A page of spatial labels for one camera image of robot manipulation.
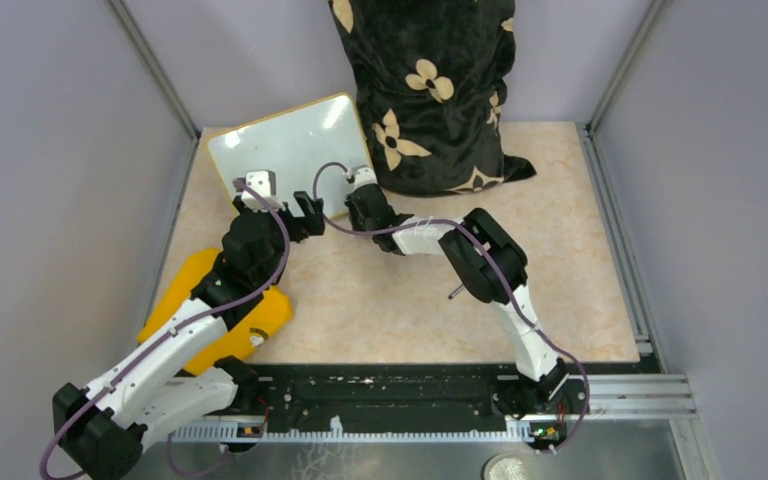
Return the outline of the yellow-framed whiteboard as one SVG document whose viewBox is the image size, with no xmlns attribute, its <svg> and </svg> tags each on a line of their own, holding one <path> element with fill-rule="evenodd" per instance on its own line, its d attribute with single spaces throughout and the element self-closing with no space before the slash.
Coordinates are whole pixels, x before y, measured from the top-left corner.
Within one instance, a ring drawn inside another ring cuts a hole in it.
<svg viewBox="0 0 768 480">
<path fill-rule="evenodd" d="M 235 195 L 234 179 L 269 170 L 275 173 L 277 198 L 295 216 L 302 214 L 293 198 L 296 191 L 323 199 L 324 213 L 332 219 L 347 212 L 344 197 L 350 186 L 345 175 L 330 167 L 315 181 L 322 165 L 371 164 L 355 103 L 347 93 L 250 122 L 211 138 L 207 148 L 230 196 Z"/>
</svg>

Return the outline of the whiteboard marker pen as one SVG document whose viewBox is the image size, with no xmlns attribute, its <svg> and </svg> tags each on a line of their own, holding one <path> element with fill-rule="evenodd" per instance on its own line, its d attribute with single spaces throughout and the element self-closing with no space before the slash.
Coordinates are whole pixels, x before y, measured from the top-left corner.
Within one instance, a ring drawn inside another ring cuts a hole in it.
<svg viewBox="0 0 768 480">
<path fill-rule="evenodd" d="M 460 288 L 457 288 L 457 289 L 455 289 L 454 291 L 452 291 L 452 292 L 451 292 L 451 293 L 448 295 L 448 297 L 447 297 L 447 298 L 448 298 L 449 300 L 452 300 L 452 299 L 456 298 L 456 297 L 457 297 L 457 296 L 458 296 L 458 295 L 459 295 L 459 294 L 460 294 L 462 291 L 463 291 L 463 288 L 462 288 L 462 286 L 461 286 Z"/>
</svg>

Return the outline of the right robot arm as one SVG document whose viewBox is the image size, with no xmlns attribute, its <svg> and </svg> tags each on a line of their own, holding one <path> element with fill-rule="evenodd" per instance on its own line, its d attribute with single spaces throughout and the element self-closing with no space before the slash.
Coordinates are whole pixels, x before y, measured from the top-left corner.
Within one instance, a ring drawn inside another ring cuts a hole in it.
<svg viewBox="0 0 768 480">
<path fill-rule="evenodd" d="M 352 231 L 397 255 L 440 255 L 476 300 L 498 311 L 501 328 L 515 353 L 523 398 L 536 412 L 550 411 L 569 377 L 561 354 L 539 326 L 531 300 L 527 256 L 482 208 L 460 219 L 398 214 L 376 184 L 355 187 L 346 196 Z"/>
</svg>

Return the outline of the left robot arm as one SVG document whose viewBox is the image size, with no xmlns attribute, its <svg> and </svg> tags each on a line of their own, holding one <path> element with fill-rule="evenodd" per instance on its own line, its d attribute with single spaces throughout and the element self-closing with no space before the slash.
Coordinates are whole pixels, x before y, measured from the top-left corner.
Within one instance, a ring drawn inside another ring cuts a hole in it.
<svg viewBox="0 0 768 480">
<path fill-rule="evenodd" d="M 154 444 L 212 412 L 252 411 L 260 399 L 253 371 L 241 354 L 204 359 L 213 344 L 245 334 L 248 319 L 267 337 L 265 319 L 289 246 L 325 229 L 321 200 L 294 193 L 294 215 L 275 197 L 245 189 L 220 249 L 190 258 L 160 308 L 165 316 L 125 358 L 83 386 L 67 383 L 52 398 L 54 436 L 92 479 L 120 479 Z"/>
</svg>

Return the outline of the black floral pillow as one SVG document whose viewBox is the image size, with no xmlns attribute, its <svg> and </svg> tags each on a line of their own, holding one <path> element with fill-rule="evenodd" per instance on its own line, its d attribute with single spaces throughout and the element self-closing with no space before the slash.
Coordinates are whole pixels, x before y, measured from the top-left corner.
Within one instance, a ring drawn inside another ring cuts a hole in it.
<svg viewBox="0 0 768 480">
<path fill-rule="evenodd" d="M 535 176 L 504 152 L 500 121 L 515 62 L 516 4 L 331 1 L 371 164 L 407 196 L 479 192 Z"/>
</svg>

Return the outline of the round metal disc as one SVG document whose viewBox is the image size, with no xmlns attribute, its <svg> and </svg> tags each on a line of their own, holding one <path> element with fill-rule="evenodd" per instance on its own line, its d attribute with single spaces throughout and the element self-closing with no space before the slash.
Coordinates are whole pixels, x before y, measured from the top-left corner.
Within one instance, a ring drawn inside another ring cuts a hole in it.
<svg viewBox="0 0 768 480">
<path fill-rule="evenodd" d="M 484 464 L 481 470 L 483 480 L 532 480 L 528 459 L 521 454 L 498 454 Z"/>
</svg>

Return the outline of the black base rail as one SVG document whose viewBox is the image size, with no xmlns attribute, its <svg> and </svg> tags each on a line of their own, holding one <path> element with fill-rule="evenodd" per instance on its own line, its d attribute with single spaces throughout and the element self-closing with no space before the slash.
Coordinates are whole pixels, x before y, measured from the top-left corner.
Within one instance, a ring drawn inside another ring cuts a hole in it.
<svg viewBox="0 0 768 480">
<path fill-rule="evenodd" d="M 246 398 L 174 434 L 235 451 L 269 443 L 523 442 L 560 447 L 589 411 L 569 377 L 551 400 L 514 365 L 274 364 L 255 366 Z"/>
</svg>

